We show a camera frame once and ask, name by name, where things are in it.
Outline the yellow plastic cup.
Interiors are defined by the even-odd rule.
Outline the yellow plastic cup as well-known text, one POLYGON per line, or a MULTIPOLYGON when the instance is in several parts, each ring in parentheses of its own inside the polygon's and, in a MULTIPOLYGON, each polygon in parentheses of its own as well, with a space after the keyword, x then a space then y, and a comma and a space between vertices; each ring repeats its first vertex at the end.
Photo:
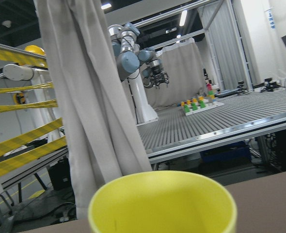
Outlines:
POLYGON ((93 233, 235 233, 237 218, 224 186, 171 170, 115 179, 94 194, 88 209, 93 233))

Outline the beige hanging curtain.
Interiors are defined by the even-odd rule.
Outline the beige hanging curtain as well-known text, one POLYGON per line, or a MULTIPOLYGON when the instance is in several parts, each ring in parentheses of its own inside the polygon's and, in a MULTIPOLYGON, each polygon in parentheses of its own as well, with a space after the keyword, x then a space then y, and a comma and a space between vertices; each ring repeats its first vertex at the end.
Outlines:
POLYGON ((78 219, 102 185, 151 165, 118 76, 98 0, 37 0, 41 38, 61 111, 78 219))

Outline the coloured block board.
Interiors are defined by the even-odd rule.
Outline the coloured block board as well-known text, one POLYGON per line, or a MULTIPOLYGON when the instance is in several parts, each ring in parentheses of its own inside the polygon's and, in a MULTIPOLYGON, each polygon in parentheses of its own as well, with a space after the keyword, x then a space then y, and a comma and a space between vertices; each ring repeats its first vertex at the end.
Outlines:
POLYGON ((185 116, 194 115, 214 108, 224 106, 224 103, 216 101, 212 85, 207 84, 207 95, 198 96, 180 103, 181 110, 185 116))

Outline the black equipment case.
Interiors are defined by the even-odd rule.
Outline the black equipment case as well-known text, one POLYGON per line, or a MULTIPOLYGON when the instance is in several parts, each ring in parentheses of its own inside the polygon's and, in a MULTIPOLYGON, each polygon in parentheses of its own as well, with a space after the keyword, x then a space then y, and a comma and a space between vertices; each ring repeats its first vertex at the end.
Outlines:
POLYGON ((70 166, 67 158, 59 160, 55 165, 48 168, 48 174, 54 190, 71 186, 70 166))

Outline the slatted metal work table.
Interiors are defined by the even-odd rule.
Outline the slatted metal work table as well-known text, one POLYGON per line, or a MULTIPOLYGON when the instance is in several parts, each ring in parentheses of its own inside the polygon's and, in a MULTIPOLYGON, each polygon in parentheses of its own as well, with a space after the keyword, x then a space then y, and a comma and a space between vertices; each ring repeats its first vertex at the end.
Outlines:
POLYGON ((222 106, 190 116, 178 107, 138 127, 151 164, 286 129, 286 90, 219 100, 222 106))

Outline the yellow hard hat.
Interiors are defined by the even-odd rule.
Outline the yellow hard hat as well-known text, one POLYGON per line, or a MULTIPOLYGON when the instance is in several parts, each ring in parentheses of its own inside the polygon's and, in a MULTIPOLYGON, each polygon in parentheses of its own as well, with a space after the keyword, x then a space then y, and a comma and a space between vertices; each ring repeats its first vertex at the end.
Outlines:
POLYGON ((24 48, 24 51, 27 51, 27 52, 31 52, 31 53, 34 53, 34 54, 39 54, 39 55, 42 55, 42 56, 45 56, 46 53, 45 51, 37 46, 37 45, 28 45, 24 48))

